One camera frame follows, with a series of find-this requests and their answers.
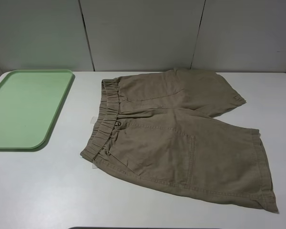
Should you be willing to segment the green plastic tray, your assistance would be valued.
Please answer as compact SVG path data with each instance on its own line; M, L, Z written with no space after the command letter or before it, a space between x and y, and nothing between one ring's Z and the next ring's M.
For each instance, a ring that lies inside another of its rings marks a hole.
M42 145L73 79L70 70L15 70L0 82L0 150Z

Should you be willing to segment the khaki shorts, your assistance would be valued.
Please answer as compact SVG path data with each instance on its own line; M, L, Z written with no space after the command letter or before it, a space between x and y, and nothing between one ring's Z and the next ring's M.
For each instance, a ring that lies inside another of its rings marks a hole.
M221 75L174 69L104 79L81 156L157 191L277 213L259 130L217 117L245 99Z

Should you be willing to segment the clear tape piece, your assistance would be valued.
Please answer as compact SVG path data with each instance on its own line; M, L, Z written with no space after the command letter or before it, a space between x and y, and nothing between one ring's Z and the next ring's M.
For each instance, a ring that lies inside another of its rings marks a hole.
M95 124L97 122L98 117L93 116L90 123Z

